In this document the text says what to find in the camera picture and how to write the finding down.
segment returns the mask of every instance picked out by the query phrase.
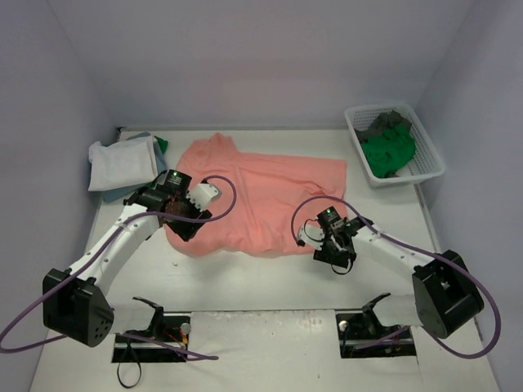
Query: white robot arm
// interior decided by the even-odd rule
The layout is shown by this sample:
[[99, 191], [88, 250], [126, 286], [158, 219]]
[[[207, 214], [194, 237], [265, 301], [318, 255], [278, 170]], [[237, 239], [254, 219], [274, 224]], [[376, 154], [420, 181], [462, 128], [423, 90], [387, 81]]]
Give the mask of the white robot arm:
[[[412, 279], [413, 295], [381, 295], [364, 306], [368, 320], [377, 325], [423, 326], [432, 335], [446, 338], [484, 308], [474, 283], [455, 269], [433, 257], [412, 252], [381, 237], [382, 232], [371, 220], [370, 229], [360, 218], [342, 219], [334, 207], [318, 214], [320, 227], [302, 226], [298, 245], [315, 249], [314, 258], [343, 268], [352, 267], [357, 256], [365, 256], [392, 272]], [[455, 252], [443, 255], [466, 270]]]
[[[139, 302], [133, 309], [118, 311], [105, 298], [114, 278], [132, 254], [163, 224], [167, 224], [185, 241], [190, 240], [203, 225], [163, 219], [147, 215], [147, 212], [166, 212], [192, 219], [212, 216], [206, 208], [221, 195], [220, 190], [215, 185], [200, 183], [188, 192], [190, 180], [189, 176], [178, 171], [161, 174], [151, 187], [140, 188], [124, 202], [122, 215], [80, 260], [63, 272], [52, 269], [43, 280], [44, 294], [85, 267], [93, 255], [101, 251], [71, 284], [43, 302], [43, 323], [91, 347], [99, 345], [110, 332], [160, 327], [155, 324], [161, 323], [163, 308], [154, 302], [135, 297], [133, 299]], [[126, 223], [137, 214], [143, 216]], [[117, 231], [118, 236], [110, 246], [105, 247]]]

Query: metal screw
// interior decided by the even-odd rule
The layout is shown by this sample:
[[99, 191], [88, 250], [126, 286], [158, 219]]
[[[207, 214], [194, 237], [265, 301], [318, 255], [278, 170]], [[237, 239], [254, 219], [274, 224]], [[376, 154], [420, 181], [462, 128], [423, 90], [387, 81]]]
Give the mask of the metal screw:
[[349, 323], [346, 321], [346, 320], [342, 320], [339, 322], [339, 324], [337, 325], [337, 328], [341, 331], [341, 332], [344, 332], [347, 327], [349, 326]]
[[180, 331], [183, 332], [184, 335], [189, 335], [190, 334], [190, 324], [188, 323], [183, 323], [181, 326], [180, 326]]

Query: green clothing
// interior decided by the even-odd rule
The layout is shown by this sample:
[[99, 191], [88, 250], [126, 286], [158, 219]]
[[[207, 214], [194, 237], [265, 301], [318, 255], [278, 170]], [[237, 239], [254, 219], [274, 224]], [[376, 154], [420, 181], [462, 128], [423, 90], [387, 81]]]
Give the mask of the green clothing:
[[165, 151], [167, 151], [167, 147], [169, 145], [169, 142], [167, 140], [162, 139], [161, 137], [154, 137], [158, 141], [158, 145], [160, 146], [160, 149], [162, 150], [162, 154], [165, 154]]
[[416, 143], [409, 129], [401, 123], [386, 129], [381, 136], [370, 136], [361, 143], [361, 149], [373, 174], [385, 178], [409, 163], [416, 154]]

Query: laundry basket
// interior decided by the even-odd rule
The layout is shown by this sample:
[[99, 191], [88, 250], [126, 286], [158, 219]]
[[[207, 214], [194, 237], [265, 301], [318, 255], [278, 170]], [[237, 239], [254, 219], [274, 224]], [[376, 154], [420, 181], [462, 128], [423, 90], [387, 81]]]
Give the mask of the laundry basket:
[[[392, 110], [395, 110], [412, 123], [410, 135], [416, 143], [416, 154], [407, 166], [396, 172], [397, 177], [377, 178], [370, 170], [367, 158], [358, 141], [356, 129], [365, 131], [378, 115], [390, 113]], [[438, 155], [436, 148], [428, 137], [427, 131], [425, 131], [418, 116], [410, 106], [403, 103], [355, 106], [345, 110], [345, 118], [349, 125], [351, 139], [367, 172], [369, 183], [374, 188], [388, 185], [419, 184], [429, 178], [441, 176], [445, 172], [445, 165], [440, 155]]]

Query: salmon t-shirt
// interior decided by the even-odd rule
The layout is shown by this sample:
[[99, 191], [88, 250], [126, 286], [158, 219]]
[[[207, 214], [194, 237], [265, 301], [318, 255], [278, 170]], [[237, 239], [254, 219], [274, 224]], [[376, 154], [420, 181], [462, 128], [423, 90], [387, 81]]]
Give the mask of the salmon t-shirt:
[[[232, 137], [220, 133], [195, 141], [181, 156], [177, 170], [193, 177], [192, 186], [210, 175], [225, 176], [235, 184], [238, 193], [229, 215], [203, 225], [189, 242], [165, 226], [169, 243], [191, 256], [220, 249], [255, 256], [312, 253], [312, 247], [299, 247], [293, 240], [290, 222], [294, 210], [310, 196], [342, 198], [345, 193], [343, 160], [240, 153]], [[222, 191], [221, 197], [208, 206], [217, 216], [230, 206], [232, 191], [225, 181], [209, 182]], [[305, 219], [315, 219], [332, 205], [341, 216], [346, 216], [341, 203], [313, 200], [297, 214], [294, 232], [297, 234]]]

